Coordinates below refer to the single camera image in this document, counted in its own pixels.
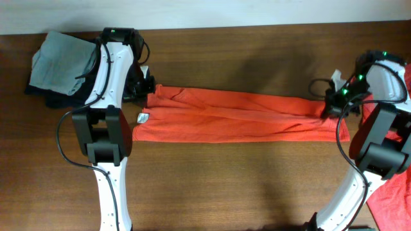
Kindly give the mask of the red printed soccer t-shirt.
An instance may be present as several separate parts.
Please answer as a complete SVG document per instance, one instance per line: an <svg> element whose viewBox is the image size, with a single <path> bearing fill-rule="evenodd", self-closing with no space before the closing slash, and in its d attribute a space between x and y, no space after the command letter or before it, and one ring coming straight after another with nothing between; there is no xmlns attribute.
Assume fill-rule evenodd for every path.
<svg viewBox="0 0 411 231"><path fill-rule="evenodd" d="M132 138L177 143L348 142L347 126L323 119L324 107L321 101L295 97L157 85L142 110L148 120L133 129Z"/></svg>

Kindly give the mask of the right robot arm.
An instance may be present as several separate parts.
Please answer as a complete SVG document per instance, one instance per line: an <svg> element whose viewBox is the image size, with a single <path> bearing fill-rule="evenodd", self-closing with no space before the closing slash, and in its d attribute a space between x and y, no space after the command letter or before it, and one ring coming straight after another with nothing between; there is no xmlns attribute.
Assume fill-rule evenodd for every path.
<svg viewBox="0 0 411 231"><path fill-rule="evenodd" d="M360 125L349 151L350 165L331 201L303 224L303 230L349 230L361 208L379 187L410 167L410 94L407 63L386 51L368 50L355 62L353 74L334 74L324 101L323 117L338 119L336 131L350 113L373 110Z"/></svg>

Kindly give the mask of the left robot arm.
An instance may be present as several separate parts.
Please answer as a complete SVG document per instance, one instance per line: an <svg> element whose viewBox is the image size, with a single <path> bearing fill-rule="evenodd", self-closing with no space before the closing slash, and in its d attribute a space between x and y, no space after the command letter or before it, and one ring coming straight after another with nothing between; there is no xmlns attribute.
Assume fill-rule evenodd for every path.
<svg viewBox="0 0 411 231"><path fill-rule="evenodd" d="M128 213L126 167L132 151L132 130L121 106L145 104L155 92L155 78L141 53L148 49L133 28L105 28L97 38L98 68L84 106L72 112L80 149L98 184L100 230L132 230Z"/></svg>

